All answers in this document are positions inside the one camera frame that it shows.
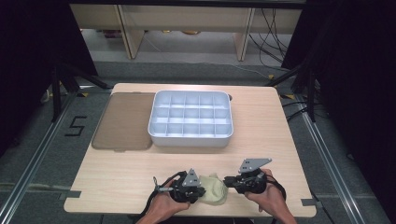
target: cable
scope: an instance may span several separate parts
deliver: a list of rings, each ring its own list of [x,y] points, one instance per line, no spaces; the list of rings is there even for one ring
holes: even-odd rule
[[[268,56],[270,56],[271,58],[274,58],[275,60],[277,60],[278,62],[282,63],[282,60],[277,58],[273,53],[271,53],[270,51],[263,49],[262,45],[264,43],[262,43],[261,45],[259,45],[256,40],[253,38],[253,36],[249,35],[251,40],[253,41],[253,43],[259,48],[260,51],[263,51],[264,53],[268,54]]]
[[[288,106],[288,105],[297,105],[297,104],[306,104],[306,101],[297,101],[289,104],[282,105],[282,107]]]
[[[277,37],[277,30],[276,30],[276,9],[273,8],[273,20],[272,20],[272,22],[271,22],[271,25],[270,25],[269,21],[267,20],[265,14],[264,14],[264,10],[263,10],[263,9],[262,9],[262,15],[264,16],[265,22],[267,23],[267,26],[268,26],[268,34],[267,34],[267,36],[265,37],[265,39],[264,39],[263,41],[264,41],[268,46],[270,46],[270,47],[272,47],[272,48],[274,48],[274,49],[278,49],[279,52],[280,52],[280,54],[281,54],[281,56],[282,56],[282,58],[285,58],[284,50],[280,47],[280,45],[282,45],[282,46],[283,46],[284,48],[286,48],[286,49],[288,49],[288,48],[287,48],[287,47],[279,40],[279,38]],[[270,45],[270,44],[268,44],[268,43],[266,42],[266,39],[267,39],[267,37],[268,37],[269,34],[271,34],[271,36],[272,36],[273,39],[275,40],[275,42],[276,42],[276,44],[277,44],[277,48],[274,47],[274,46],[272,46],[272,45]]]
[[[313,196],[314,199],[317,201],[317,203],[321,203],[323,212],[324,212],[324,213],[326,214],[326,216],[329,218],[330,222],[331,222],[332,224],[335,224],[335,222],[334,222],[334,220],[332,219],[332,217],[330,216],[329,212],[328,212],[327,209],[324,207],[323,202],[320,201],[320,199],[317,197],[317,195],[315,195],[314,191],[313,191],[311,188],[309,188],[309,191],[311,192],[312,196]]]
[[[103,223],[103,219],[104,219],[104,217],[105,217],[105,215],[101,215],[101,216],[100,216],[100,219],[99,219],[99,224],[102,224],[102,223]]]
[[[308,107],[304,107],[303,109],[301,109],[301,110],[295,112],[294,114],[292,114],[292,115],[290,115],[290,116],[287,116],[288,122],[291,121],[292,119],[294,119],[295,117],[297,117],[297,115],[299,115],[299,114],[301,114],[301,113],[304,113],[304,112],[306,112],[306,111],[308,111]]]

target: dark floor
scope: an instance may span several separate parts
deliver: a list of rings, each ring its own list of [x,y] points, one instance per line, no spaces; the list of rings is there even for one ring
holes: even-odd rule
[[[260,75],[252,76],[247,71],[227,65],[96,63],[96,67],[100,78],[108,84],[118,82],[195,84],[198,82],[198,84],[260,86],[267,82]],[[261,66],[246,68],[258,69],[264,74],[274,74],[276,77],[283,73],[271,69],[263,70]],[[292,81],[293,79],[290,79],[277,86],[280,95],[291,93],[290,84]],[[90,84],[84,80],[79,82],[81,85]],[[89,93],[86,97],[77,97],[73,101],[11,223],[131,223],[131,220],[125,215],[68,214],[63,209],[64,200],[60,199],[73,184],[85,150],[105,108],[108,95],[108,92]],[[283,105],[294,102],[293,99],[287,97],[281,98],[280,101]],[[289,116],[299,109],[298,105],[285,106],[285,116]],[[316,105],[315,109],[321,135],[358,203],[366,223],[389,223],[360,170],[354,161],[347,157],[347,149],[326,114],[324,106]],[[40,106],[33,114],[20,136],[21,143],[10,148],[0,159],[0,200],[2,202],[10,193],[12,185],[19,180],[24,168],[39,146],[50,126],[51,116],[52,107],[51,101],[49,101]],[[84,130],[81,136],[65,136],[68,133],[76,132],[75,129],[69,128],[75,116],[86,117],[78,119],[75,123],[84,126]],[[303,117],[301,115],[295,117],[289,122],[289,125],[309,187],[318,196],[335,223],[351,223],[315,142],[306,128]],[[331,223],[329,217],[320,207],[318,207],[316,216],[312,218],[298,217],[297,219],[299,223]],[[271,218],[256,219],[255,223],[270,223],[271,220]]]

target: gray gripper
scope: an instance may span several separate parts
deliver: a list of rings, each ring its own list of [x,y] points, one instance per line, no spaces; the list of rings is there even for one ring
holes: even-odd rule
[[[198,179],[197,174],[191,168],[186,178],[183,181],[183,187],[199,187],[201,186],[201,181]]]
[[[271,158],[265,159],[244,159],[242,162],[241,167],[239,168],[239,174],[252,172],[254,170],[259,169],[260,167],[264,166],[267,163],[272,161]]]

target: wooden table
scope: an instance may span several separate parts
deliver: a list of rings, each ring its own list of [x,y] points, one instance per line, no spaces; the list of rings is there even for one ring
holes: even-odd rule
[[[152,177],[162,183],[179,171],[194,168],[198,175],[216,173],[222,180],[238,175],[244,158],[272,158],[265,167],[288,193],[287,204],[296,217],[312,217],[315,206],[277,92],[270,87],[204,86],[168,84],[118,84],[113,92],[159,90],[226,91],[231,101],[233,136],[225,148],[156,147],[147,150],[97,150],[88,147],[71,190],[79,198],[67,198],[71,213],[140,214],[154,189]],[[262,217],[258,205],[229,189],[225,204],[195,203],[182,216]]]

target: floor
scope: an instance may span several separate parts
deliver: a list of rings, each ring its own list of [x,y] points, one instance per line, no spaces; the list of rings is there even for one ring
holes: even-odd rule
[[[198,35],[186,35],[179,31],[170,33],[149,31],[145,33],[134,60],[127,58],[120,38],[105,38],[102,32],[95,30],[83,30],[82,35],[100,71],[108,71],[109,66],[117,66],[114,73],[116,70],[118,73],[125,73],[122,71],[123,66],[164,63],[167,65],[161,67],[163,70],[153,72],[166,73],[172,69],[175,70],[175,67],[180,67],[180,65],[195,68],[208,67],[210,64],[221,65],[222,69],[231,67],[235,71],[246,72],[243,76],[258,76],[264,80],[267,80],[271,74],[269,71],[273,71],[275,75],[283,72],[283,69],[279,67],[280,62],[260,53],[251,39],[248,42],[245,60],[238,62],[232,34],[202,32]],[[259,44],[262,43],[259,35],[254,34],[252,37]],[[287,46],[291,35],[278,37]],[[268,42],[272,46],[276,45],[271,38]],[[266,45],[263,47],[281,59],[278,49]],[[109,72],[107,74],[107,81],[110,83],[125,79],[117,75],[112,77]],[[291,93],[289,86],[292,81],[291,78],[278,87],[283,105],[296,101],[288,97]],[[18,146],[9,149],[7,154],[0,159],[1,202],[5,202],[15,183],[18,183],[20,177],[26,172],[25,168],[30,164],[37,149],[44,147],[41,140],[46,137],[47,131],[58,129],[58,133],[50,139],[50,147],[45,153],[45,158],[39,163],[39,168],[31,177],[31,183],[20,201],[19,208],[11,214],[14,216],[11,223],[131,223],[127,216],[67,214],[63,210],[63,197],[74,181],[75,173],[90,142],[90,136],[93,135],[95,124],[100,118],[100,108],[104,108],[107,97],[108,92],[91,94],[89,102],[84,97],[77,97],[70,105],[70,112],[65,116],[64,123],[60,127],[52,127],[50,124],[51,101],[43,104],[36,111],[22,134],[23,141]],[[302,109],[301,106],[297,104],[285,106],[285,115],[291,115],[300,109]],[[81,114],[89,115],[87,122],[84,123],[84,135],[71,141],[71,138],[65,137],[71,132],[69,124],[73,118]],[[332,223],[333,219],[334,223],[390,223],[359,169],[353,160],[346,156],[347,149],[337,135],[325,108],[316,107],[316,114],[318,119],[313,128],[309,128],[312,124],[309,123],[306,115],[291,119],[289,122],[308,185],[320,200],[315,217],[298,218],[298,221],[300,223]],[[319,141],[313,139],[318,135],[328,137],[325,143],[320,142],[320,139]],[[67,153],[70,148],[74,149],[73,153]],[[335,170],[341,177],[331,174],[331,170]],[[348,200],[350,199],[348,196],[340,195],[340,192],[349,193],[352,201]],[[356,203],[358,211],[355,212],[361,214],[350,214],[351,210],[347,208],[348,203]],[[255,223],[270,222],[271,219],[268,218],[255,220]]]

